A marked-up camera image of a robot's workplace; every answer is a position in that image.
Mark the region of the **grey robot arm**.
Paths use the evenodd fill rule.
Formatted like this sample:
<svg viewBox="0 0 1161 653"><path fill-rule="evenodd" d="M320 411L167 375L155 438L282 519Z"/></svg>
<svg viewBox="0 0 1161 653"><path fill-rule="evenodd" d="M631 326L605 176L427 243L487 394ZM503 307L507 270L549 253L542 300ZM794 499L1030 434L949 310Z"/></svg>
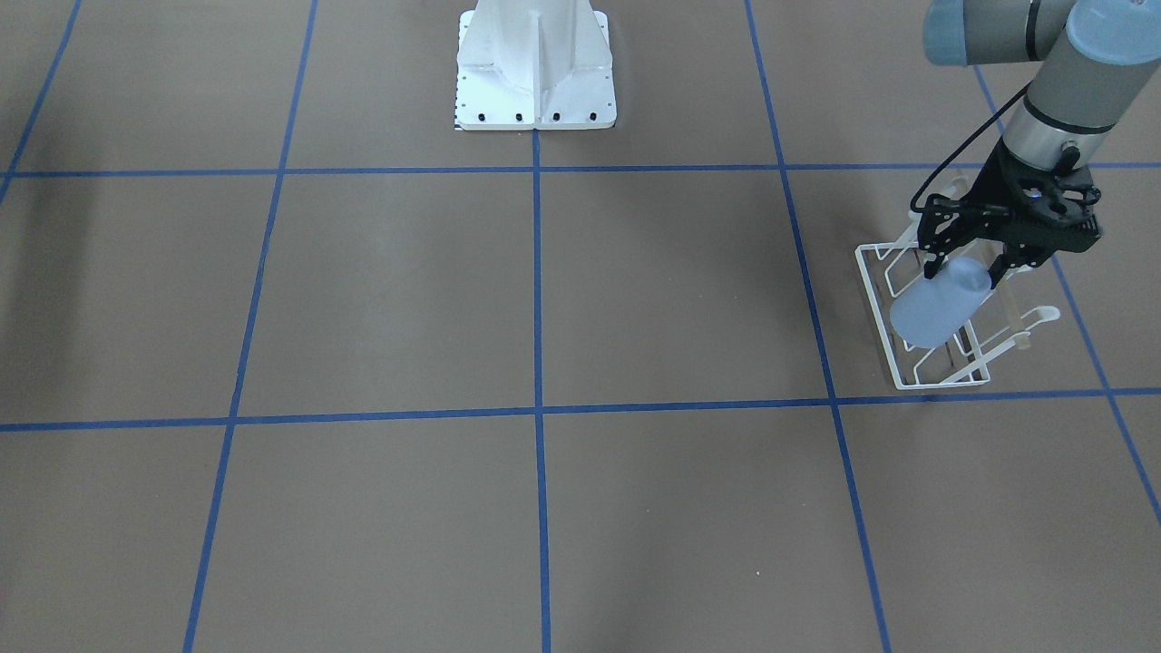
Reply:
<svg viewBox="0 0 1161 653"><path fill-rule="evenodd" d="M1083 253L1102 236L1089 163L1156 74L1156 1L933 1L926 58L942 66L1037 63L996 112L1005 128L960 199L916 191L923 274L973 241L996 241L990 284L1054 253Z"/></svg>

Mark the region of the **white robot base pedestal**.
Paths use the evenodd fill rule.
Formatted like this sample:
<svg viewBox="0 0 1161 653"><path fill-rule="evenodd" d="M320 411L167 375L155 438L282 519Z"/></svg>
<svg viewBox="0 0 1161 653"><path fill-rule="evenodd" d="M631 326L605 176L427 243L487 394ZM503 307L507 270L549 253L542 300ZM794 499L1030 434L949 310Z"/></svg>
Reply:
<svg viewBox="0 0 1161 653"><path fill-rule="evenodd" d="M460 13L457 28L455 129L616 123L610 17L589 1L478 1Z"/></svg>

